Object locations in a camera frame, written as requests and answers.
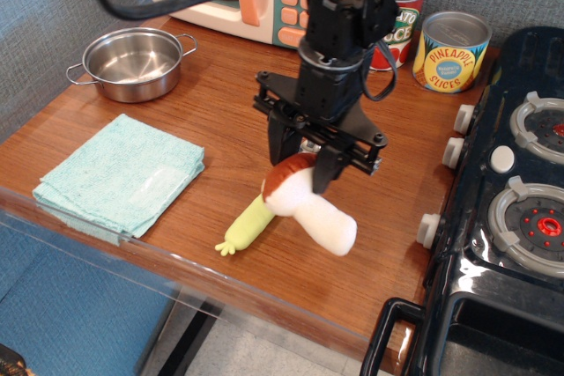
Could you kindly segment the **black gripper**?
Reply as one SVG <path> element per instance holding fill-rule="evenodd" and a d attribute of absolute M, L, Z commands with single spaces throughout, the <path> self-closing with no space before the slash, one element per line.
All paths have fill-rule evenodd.
<path fill-rule="evenodd" d="M 372 174 L 388 140 L 368 118 L 360 101 L 383 100 L 389 89 L 373 95 L 367 88 L 374 48 L 357 49 L 338 58 L 300 43 L 299 75 L 289 77 L 262 70 L 254 107 L 268 116 L 270 162 L 273 166 L 297 153 L 303 140 L 321 147 L 312 189 L 323 194 L 343 169 L 353 166 Z"/>

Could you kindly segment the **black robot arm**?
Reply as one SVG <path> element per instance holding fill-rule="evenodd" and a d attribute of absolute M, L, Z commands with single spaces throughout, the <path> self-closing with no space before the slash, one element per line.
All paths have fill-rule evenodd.
<path fill-rule="evenodd" d="M 393 59 L 384 37 L 392 32 L 396 0 L 307 0 L 308 26 L 298 54 L 299 75 L 261 71 L 256 109 L 268 116 L 270 161 L 276 165 L 298 152 L 302 141 L 319 146 L 313 190 L 323 193 L 347 166 L 367 174 L 378 168 L 388 140 L 360 105 L 385 99 L 395 82 L 377 95 L 367 88 L 374 52 Z"/>

